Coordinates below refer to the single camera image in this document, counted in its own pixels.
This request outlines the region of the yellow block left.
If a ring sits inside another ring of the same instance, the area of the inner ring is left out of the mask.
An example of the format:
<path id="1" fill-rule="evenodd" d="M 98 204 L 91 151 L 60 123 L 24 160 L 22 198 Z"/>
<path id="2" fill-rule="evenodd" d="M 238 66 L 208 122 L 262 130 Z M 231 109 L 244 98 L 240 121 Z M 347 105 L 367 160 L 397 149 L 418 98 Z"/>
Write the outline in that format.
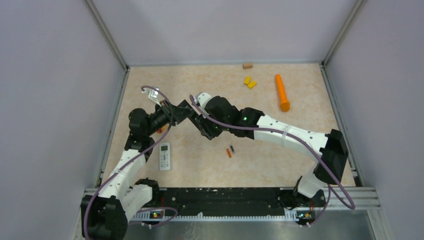
<path id="1" fill-rule="evenodd" d="M 245 85 L 248 85 L 249 83 L 251 82 L 251 77 L 250 76 L 247 76 L 245 79 L 244 79 L 244 84 Z"/>

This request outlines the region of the tan wooden block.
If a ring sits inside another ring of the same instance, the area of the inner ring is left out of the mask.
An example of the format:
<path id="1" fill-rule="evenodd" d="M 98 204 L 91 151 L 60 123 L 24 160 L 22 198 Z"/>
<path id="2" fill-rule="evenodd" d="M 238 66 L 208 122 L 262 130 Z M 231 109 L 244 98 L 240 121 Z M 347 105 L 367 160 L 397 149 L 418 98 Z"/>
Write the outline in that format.
<path id="1" fill-rule="evenodd" d="M 243 68 L 244 70 L 252 69 L 252 68 L 253 68 L 253 63 L 252 63 L 252 62 L 245 62 L 245 63 L 242 65 L 242 68 Z"/>

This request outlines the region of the black remote control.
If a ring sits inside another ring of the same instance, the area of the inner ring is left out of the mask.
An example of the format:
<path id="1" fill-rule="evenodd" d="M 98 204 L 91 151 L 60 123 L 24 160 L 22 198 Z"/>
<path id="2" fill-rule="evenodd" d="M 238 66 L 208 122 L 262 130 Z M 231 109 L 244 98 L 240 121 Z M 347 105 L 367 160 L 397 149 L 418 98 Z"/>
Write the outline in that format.
<path id="1" fill-rule="evenodd" d="M 192 110 L 190 114 L 188 115 L 188 119 L 191 121 L 191 123 L 199 130 L 199 132 L 202 132 L 202 120 L 204 119 L 201 114 L 198 114 L 195 110 Z"/>

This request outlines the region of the yellow toy car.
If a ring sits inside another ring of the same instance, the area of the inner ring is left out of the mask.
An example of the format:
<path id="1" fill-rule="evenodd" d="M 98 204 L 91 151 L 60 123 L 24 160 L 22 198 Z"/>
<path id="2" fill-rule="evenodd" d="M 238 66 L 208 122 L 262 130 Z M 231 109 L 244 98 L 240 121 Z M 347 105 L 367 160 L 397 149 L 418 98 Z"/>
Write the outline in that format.
<path id="1" fill-rule="evenodd" d="M 158 129 L 157 131 L 156 131 L 156 133 L 158 133 L 158 134 L 161 134 L 164 130 L 166 129 L 166 127 L 164 126 L 164 127 L 161 127 L 160 129 Z"/>

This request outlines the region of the orange toy carrot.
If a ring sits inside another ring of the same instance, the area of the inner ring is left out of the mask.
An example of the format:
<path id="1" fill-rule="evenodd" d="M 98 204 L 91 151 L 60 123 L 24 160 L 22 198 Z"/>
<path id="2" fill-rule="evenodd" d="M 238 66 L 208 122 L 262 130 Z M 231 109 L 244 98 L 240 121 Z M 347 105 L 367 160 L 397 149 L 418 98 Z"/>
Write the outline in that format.
<path id="1" fill-rule="evenodd" d="M 291 105 L 287 98 L 283 79 L 280 74 L 275 75 L 275 86 L 278 96 L 278 106 L 283 112 L 288 112 L 291 108 Z"/>

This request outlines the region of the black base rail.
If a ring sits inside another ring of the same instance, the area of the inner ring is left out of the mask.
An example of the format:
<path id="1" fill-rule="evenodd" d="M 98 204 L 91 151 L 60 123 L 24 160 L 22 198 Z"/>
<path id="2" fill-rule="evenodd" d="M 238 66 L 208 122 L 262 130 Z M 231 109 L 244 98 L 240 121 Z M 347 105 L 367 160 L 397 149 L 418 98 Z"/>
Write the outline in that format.
<path id="1" fill-rule="evenodd" d="M 161 188 L 145 207 L 171 207 L 179 217 L 283 216 L 298 207 L 293 190 L 279 187 Z"/>

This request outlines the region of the white remote control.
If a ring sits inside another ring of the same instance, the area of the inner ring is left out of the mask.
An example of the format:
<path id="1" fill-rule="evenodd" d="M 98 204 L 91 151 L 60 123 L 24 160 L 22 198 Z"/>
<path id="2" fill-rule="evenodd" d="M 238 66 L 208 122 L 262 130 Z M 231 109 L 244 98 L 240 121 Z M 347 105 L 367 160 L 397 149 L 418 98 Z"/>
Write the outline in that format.
<path id="1" fill-rule="evenodd" d="M 159 170 L 169 171 L 171 169 L 171 145 L 161 143 L 159 145 Z"/>

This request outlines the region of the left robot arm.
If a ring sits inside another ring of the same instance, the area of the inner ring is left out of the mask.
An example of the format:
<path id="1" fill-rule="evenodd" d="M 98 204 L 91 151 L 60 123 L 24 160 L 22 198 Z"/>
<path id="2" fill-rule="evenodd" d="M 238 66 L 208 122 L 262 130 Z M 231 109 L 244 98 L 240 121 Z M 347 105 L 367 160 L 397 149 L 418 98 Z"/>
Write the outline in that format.
<path id="1" fill-rule="evenodd" d="M 138 171 L 146 164 L 159 143 L 152 135 L 164 126 L 175 126 L 195 115 L 186 100 L 173 105 L 167 100 L 148 114 L 142 108 L 129 115 L 129 135 L 116 167 L 95 193 L 81 201 L 81 231 L 87 240 L 121 240 L 128 223 L 146 204 L 154 207 L 160 193 L 147 183 L 132 186 Z"/>

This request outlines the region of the yellow block right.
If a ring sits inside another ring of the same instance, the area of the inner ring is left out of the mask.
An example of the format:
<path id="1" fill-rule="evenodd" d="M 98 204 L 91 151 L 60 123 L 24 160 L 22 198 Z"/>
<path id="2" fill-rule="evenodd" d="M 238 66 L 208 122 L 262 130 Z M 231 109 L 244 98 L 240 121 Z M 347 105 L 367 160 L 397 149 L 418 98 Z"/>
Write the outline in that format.
<path id="1" fill-rule="evenodd" d="M 251 81 L 248 85 L 247 85 L 247 87 L 249 88 L 249 89 L 252 89 L 253 87 L 255 87 L 257 85 L 257 82 L 256 81 Z"/>

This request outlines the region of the yellow block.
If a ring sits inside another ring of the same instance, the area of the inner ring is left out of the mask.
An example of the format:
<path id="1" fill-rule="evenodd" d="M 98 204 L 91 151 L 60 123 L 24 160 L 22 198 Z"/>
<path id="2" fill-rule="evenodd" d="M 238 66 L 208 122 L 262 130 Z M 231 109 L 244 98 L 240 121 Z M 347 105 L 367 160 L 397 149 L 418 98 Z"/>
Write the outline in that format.
<path id="1" fill-rule="evenodd" d="M 249 89 L 252 89 L 253 87 L 255 87 L 257 85 L 257 82 L 256 81 L 251 81 L 248 85 L 247 85 L 247 87 L 249 88 Z"/>
<path id="2" fill-rule="evenodd" d="M 245 85 L 248 85 L 249 83 L 251 82 L 251 77 L 250 76 L 247 76 L 245 79 L 244 79 L 244 84 Z"/>

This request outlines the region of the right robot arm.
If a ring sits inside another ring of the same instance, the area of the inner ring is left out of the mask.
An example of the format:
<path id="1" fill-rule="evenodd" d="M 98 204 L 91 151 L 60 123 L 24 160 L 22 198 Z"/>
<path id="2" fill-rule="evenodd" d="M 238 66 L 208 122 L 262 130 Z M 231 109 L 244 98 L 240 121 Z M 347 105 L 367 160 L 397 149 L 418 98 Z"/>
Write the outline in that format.
<path id="1" fill-rule="evenodd" d="M 315 165 L 302 175 L 295 186 L 293 200 L 307 206 L 314 195 L 324 187 L 338 186 L 345 195 L 344 205 L 354 209 L 355 204 L 342 185 L 349 151 L 343 133 L 332 129 L 329 133 L 305 130 L 278 121 L 263 111 L 245 107 L 238 110 L 221 96 L 201 92 L 190 95 L 191 104 L 200 113 L 202 131 L 212 139 L 222 132 L 238 138 L 264 141 L 292 149 L 315 161 Z"/>

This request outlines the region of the orange battery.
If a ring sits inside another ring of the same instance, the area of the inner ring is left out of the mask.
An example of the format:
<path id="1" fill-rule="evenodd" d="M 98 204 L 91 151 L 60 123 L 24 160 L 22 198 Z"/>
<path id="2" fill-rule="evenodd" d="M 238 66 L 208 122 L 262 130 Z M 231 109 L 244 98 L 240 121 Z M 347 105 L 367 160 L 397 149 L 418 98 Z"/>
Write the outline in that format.
<path id="1" fill-rule="evenodd" d="M 226 149 L 226 152 L 227 152 L 228 157 L 229 157 L 229 158 L 231 158 L 231 157 L 232 157 L 232 153 L 231 153 L 231 151 L 227 148 L 227 149 Z"/>

